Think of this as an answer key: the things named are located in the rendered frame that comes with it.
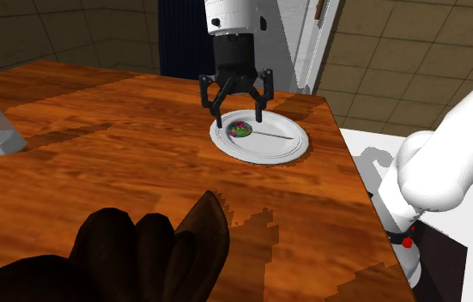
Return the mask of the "dark brown figure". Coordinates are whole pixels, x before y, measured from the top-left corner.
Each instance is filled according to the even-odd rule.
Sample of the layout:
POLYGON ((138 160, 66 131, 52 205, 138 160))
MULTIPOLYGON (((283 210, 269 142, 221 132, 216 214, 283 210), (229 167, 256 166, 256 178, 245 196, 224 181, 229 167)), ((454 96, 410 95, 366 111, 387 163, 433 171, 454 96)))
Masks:
POLYGON ((206 191, 179 226, 158 213, 137 223, 117 208, 92 213, 68 257, 0 268, 0 302, 206 302, 229 251, 222 207, 206 191))

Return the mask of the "wooden table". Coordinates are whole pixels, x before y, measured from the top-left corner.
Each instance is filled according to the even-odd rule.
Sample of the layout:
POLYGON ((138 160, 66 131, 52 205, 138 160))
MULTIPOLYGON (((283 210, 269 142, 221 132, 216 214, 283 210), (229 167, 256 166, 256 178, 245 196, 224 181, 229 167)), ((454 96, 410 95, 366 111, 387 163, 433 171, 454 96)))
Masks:
POLYGON ((67 256, 84 220, 115 207, 179 224, 206 191, 230 253, 209 302, 416 302, 326 100, 276 93, 308 134, 286 165, 210 140, 195 81, 38 61, 0 72, 0 108, 26 148, 0 157, 0 267, 67 256))

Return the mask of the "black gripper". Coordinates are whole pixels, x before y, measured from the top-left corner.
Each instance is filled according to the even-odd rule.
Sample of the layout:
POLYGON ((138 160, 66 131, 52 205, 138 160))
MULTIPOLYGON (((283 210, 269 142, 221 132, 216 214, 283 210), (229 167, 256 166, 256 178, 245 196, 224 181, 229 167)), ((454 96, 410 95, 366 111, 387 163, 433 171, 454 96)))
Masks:
POLYGON ((254 34, 224 34, 213 38, 215 57, 215 82, 221 88, 213 101, 208 99, 208 87, 214 80, 206 75, 199 76, 199 90, 203 108, 208 108, 215 116, 216 126, 222 127, 220 107, 229 94, 249 93, 255 102, 255 120, 263 122, 263 110, 267 102, 274 98, 274 80, 271 69, 259 73, 255 64, 254 34), (248 88, 241 77, 247 80, 248 88), (253 83, 259 78, 263 81, 264 93, 260 94, 253 83))

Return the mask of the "multicoloured lollipop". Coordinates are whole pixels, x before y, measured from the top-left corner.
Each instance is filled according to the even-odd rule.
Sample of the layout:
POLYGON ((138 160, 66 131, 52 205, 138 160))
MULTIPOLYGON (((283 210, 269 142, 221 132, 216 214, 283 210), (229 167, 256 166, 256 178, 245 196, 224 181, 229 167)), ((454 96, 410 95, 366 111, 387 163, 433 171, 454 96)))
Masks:
MULTIPOLYGON (((247 137, 247 136, 251 135, 253 133, 253 128, 247 122, 234 121, 234 122, 230 123, 229 126, 227 127, 227 133, 231 137, 243 138, 243 137, 247 137)), ((292 140, 292 137, 275 135, 275 134, 265 133, 265 132, 260 132, 260 131, 256 131, 256 134, 264 135, 264 136, 278 137, 278 138, 287 139, 287 140, 292 140)))

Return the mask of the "white round plate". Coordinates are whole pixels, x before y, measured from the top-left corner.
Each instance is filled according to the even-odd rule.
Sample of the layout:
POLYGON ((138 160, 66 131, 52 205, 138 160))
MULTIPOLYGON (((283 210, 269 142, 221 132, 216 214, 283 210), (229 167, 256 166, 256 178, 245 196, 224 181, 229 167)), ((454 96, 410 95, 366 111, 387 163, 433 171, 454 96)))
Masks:
POLYGON ((278 165, 297 160, 307 150, 306 132, 294 121, 283 115, 263 111, 263 122, 255 120, 254 110, 238 110, 221 116, 222 127, 216 121, 209 129, 211 141, 225 154, 244 162, 260 165, 278 165), (234 121, 244 121, 253 128, 247 137, 235 138, 227 133, 234 121), (292 140, 256 134, 256 131, 292 137, 292 140))

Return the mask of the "dark robot stand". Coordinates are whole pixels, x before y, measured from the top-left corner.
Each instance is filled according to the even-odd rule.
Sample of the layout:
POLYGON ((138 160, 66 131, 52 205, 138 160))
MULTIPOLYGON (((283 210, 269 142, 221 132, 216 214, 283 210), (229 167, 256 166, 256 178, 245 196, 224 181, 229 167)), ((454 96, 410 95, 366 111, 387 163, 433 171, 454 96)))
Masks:
POLYGON ((420 220, 414 229, 421 256, 417 302, 461 302, 468 248, 420 220))

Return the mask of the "white door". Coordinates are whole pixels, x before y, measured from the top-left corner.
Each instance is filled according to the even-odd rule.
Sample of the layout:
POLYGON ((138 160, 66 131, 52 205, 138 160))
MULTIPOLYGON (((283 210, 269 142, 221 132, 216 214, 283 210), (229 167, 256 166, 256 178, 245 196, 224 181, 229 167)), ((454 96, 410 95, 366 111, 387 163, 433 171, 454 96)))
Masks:
POLYGON ((258 0, 267 29, 255 34, 256 67, 276 91, 312 94, 341 0, 258 0))

